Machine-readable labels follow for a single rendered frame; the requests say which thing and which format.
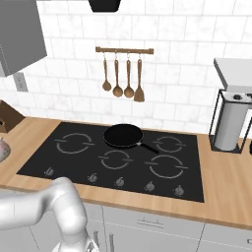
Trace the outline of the grey wall socket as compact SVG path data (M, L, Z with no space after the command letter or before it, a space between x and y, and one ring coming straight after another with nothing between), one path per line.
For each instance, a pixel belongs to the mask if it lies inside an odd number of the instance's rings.
M25 75L21 72L15 73L13 75L14 82L18 92L28 92L28 86L26 83Z

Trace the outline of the small wooden spoon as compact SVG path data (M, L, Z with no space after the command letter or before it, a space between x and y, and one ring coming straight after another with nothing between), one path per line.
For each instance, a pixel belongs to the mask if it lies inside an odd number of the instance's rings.
M104 67L104 75L107 75L107 63L106 63L106 59L103 59L103 67ZM102 88L105 91L107 91L107 92L109 92L111 90L111 84L108 82L107 79L104 80Z

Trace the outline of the white wall shelf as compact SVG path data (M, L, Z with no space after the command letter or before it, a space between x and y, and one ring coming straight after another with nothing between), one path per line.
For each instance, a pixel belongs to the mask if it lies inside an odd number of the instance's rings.
M227 92L252 94L252 59L215 58L214 66Z

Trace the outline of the black frying pan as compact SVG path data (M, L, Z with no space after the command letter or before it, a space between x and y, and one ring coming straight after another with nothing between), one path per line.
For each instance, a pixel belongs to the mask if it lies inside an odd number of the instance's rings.
M103 133L103 140L117 150L142 147L158 154L158 150L143 142L144 133L141 128L133 124L116 124L108 127Z

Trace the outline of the black range hood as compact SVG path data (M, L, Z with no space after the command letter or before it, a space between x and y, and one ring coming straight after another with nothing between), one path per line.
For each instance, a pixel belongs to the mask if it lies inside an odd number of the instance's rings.
M94 13L115 13L118 11L121 0L89 0Z

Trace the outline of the wooden ladle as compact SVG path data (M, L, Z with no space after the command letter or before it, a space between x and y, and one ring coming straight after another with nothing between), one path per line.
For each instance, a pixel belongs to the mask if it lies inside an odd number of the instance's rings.
M117 59L114 60L114 69L115 69L115 82L116 82L116 85L115 85L112 92L116 97L121 97L123 95L123 90L119 86L119 81L118 81L119 69L118 69L118 60Z

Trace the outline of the white paper towel roll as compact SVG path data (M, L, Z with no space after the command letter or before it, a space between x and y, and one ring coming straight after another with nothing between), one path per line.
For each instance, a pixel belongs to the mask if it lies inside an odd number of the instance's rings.
M233 151L249 109L251 98L246 94L225 93L215 133L215 147L221 151Z

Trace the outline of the wooden utensil rail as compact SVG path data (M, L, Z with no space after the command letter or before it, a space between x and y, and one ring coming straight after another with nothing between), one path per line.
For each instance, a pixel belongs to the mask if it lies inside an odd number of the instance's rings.
M129 54L154 54L153 48L137 49L137 48L110 48L110 47L95 47L95 52L102 53L129 53Z

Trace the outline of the black glass hob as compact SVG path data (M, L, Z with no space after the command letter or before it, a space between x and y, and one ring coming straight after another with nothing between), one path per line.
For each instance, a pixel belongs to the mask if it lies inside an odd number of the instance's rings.
M145 131L143 142L158 154L135 147L117 150L103 140L104 126L60 123L18 171L20 175L56 179L67 177L78 184L177 198L204 201L197 137L195 135ZM44 171L54 169L51 176ZM95 173L97 181L89 177ZM115 181L122 177L124 185ZM152 181L155 190L146 185ZM182 196L174 189L180 185Z

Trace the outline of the wooden spatula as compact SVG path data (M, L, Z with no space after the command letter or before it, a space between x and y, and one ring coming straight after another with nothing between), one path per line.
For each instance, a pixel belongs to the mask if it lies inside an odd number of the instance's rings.
M137 102L144 102L145 95L141 87L141 76L142 76L142 59L138 59L138 87L135 90L134 100Z

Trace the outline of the brown wooden knife block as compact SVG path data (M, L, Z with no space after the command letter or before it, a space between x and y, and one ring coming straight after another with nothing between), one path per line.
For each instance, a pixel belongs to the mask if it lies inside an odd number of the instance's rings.
M25 116L0 99L0 133L8 133L14 129Z

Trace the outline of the grey cupboard door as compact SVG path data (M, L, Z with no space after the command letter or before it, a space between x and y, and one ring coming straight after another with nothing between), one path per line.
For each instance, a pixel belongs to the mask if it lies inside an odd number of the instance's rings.
M84 206L88 215L88 233L91 239L94 240L94 230L98 231L99 251L106 252L101 206L90 203L85 203Z

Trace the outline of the grey wall cupboard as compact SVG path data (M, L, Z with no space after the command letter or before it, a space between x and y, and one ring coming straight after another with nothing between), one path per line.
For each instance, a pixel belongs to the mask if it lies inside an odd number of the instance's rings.
M0 77L47 56L35 0L0 0Z

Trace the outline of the pale patterned kettle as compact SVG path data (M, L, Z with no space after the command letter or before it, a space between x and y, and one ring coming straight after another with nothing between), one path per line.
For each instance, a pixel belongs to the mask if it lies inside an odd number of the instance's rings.
M10 155L10 153L10 146L3 139L0 139L0 162L5 160Z

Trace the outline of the grey drawer front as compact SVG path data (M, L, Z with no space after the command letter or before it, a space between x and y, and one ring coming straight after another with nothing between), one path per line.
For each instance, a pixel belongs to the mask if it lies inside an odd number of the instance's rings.
M102 207L110 252L109 233L113 234L114 252L196 252L204 225L153 214ZM137 223L137 219L159 220L163 228Z
M206 223L197 252L252 252L252 230Z

